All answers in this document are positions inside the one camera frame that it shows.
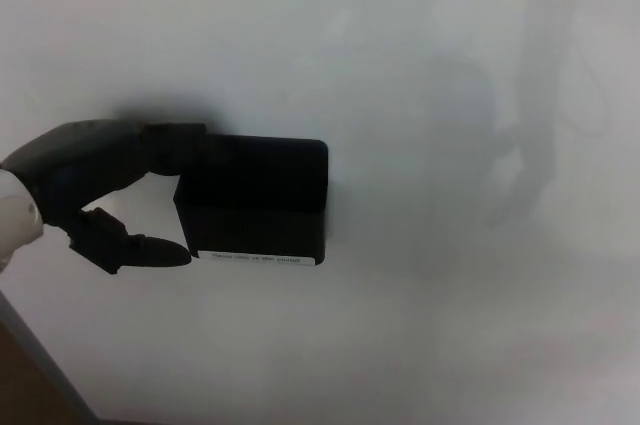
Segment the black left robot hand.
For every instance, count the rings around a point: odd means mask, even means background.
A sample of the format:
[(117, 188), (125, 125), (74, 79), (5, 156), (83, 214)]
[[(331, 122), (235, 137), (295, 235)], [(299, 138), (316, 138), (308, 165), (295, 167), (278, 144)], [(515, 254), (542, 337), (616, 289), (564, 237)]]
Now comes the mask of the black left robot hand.
[(109, 274), (122, 267), (179, 267), (183, 246), (131, 235), (115, 217), (90, 203), (148, 173), (179, 176), (200, 163), (207, 128), (195, 124), (138, 125), (126, 120), (71, 122), (12, 152), (1, 169), (29, 194), (37, 223), (57, 227), (70, 247)]

